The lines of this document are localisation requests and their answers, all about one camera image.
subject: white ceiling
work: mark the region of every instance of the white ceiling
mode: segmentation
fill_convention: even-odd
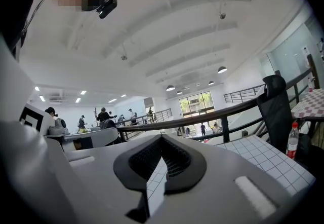
[[[101,92],[107,99],[122,93],[171,98],[186,86],[223,82],[286,28],[302,3],[118,0],[99,19],[96,12],[46,0],[28,30],[20,63],[37,85]],[[222,65],[228,71],[217,74]],[[169,84],[176,90],[167,93]]]
[[[62,87],[53,87],[53,86],[38,86],[39,91],[34,90],[32,95],[29,98],[30,103],[42,103],[40,95],[44,97],[45,104],[48,106],[114,106],[120,102],[128,101],[134,98],[131,95],[121,97],[124,93],[121,94],[111,94],[100,91],[87,91],[84,95],[81,95],[81,91],[78,89],[67,89]],[[76,99],[80,98],[79,103],[75,103]]]

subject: black metal railing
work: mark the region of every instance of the black metal railing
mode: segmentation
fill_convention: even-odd
[[[129,127],[129,126],[143,126],[143,125],[147,125],[147,124],[154,124],[154,123],[158,123],[158,122],[164,122],[166,119],[168,119],[169,117],[172,116],[172,112],[171,109],[165,109],[162,111],[158,111],[152,114],[147,114],[144,116],[140,116],[140,117],[136,117],[136,118],[132,118],[129,120],[125,120],[125,121],[121,121],[121,122],[117,122],[116,126],[118,129],[123,128],[123,127]],[[122,139],[124,140],[129,140],[133,137],[136,137],[138,135],[140,135],[141,133],[143,133],[145,130],[143,131],[125,131],[122,132],[121,135],[123,135]]]
[[[264,86],[264,84],[261,84],[261,85],[247,88],[244,90],[240,90],[237,92],[231,92],[231,93],[224,94],[225,102],[226,103],[235,103],[235,102],[241,103],[241,102],[245,102],[247,100],[251,100],[257,95],[258,91],[263,86]]]
[[[305,86],[301,91],[298,91],[297,84],[301,80],[308,77],[310,73],[312,73],[313,76],[317,75],[314,63],[313,63],[312,59],[311,60],[310,59],[309,59],[309,61],[310,61],[310,64],[311,64],[311,68],[306,70],[304,73],[302,73],[298,77],[294,78],[293,80],[289,81],[287,83],[287,85],[286,85],[286,90],[290,89],[291,87],[294,87],[294,90],[295,90],[295,96],[290,101],[292,101],[294,99],[299,100],[300,95],[307,88],[307,86]],[[314,77],[313,80],[315,82],[315,84],[314,84],[315,89],[318,89],[319,84],[318,84],[317,78]],[[247,123],[245,125],[239,126],[237,128],[229,129],[228,128],[227,117],[230,116],[230,115],[234,115],[234,114],[240,113],[242,111],[248,110],[250,108],[254,108],[256,106],[257,106],[257,99],[253,98],[251,100],[242,102],[242,103],[234,105],[232,107],[224,108],[224,109],[221,109],[221,110],[217,110],[217,111],[210,112],[210,113],[203,114],[203,115],[199,115],[199,116],[194,116],[194,117],[184,118],[184,119],[179,119],[179,120],[172,120],[172,121],[167,121],[167,122],[157,122],[157,123],[154,123],[154,124],[142,124],[142,125],[136,125],[136,126],[118,127],[118,130],[120,132],[121,138],[123,139],[123,141],[125,141],[124,133],[179,128],[179,127],[185,127],[185,126],[189,126],[189,125],[193,125],[193,124],[197,124],[197,123],[201,123],[201,122],[208,122],[208,121],[220,119],[221,122],[222,122],[223,131],[221,131],[219,133],[213,133],[211,135],[202,136],[202,137],[194,137],[194,138],[191,138],[191,139],[193,139],[193,140],[205,140],[205,139],[210,139],[210,138],[214,138],[214,137],[223,136],[224,143],[227,143],[227,142],[230,141],[230,139],[229,139],[229,134],[230,133],[240,131],[240,130],[245,129],[247,127],[250,127],[250,126],[252,126],[254,124],[257,124],[257,123],[259,123],[259,122],[261,122],[263,120],[262,118],[259,118],[259,119],[256,119],[256,120],[252,121],[252,122],[249,122],[249,123]]]

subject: white desk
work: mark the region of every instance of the white desk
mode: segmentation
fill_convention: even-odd
[[[275,178],[291,195],[315,182],[305,168],[257,136],[216,146],[241,155]]]

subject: chair backrest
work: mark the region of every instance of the chair backrest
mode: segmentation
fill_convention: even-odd
[[[286,82],[281,76],[267,76],[263,79],[265,91],[257,98],[257,103],[265,125],[270,143],[285,153],[293,117],[286,91]]]

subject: plastic bottle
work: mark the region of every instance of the plastic bottle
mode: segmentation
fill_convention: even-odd
[[[286,155],[288,157],[290,157],[291,159],[294,159],[295,155],[296,155],[296,150],[297,150],[297,145],[298,145],[298,137],[299,137],[298,123],[294,122],[293,128],[289,134],[287,150],[286,150]]]
[[[309,92],[313,91],[313,84],[309,77],[308,77],[308,91]]]

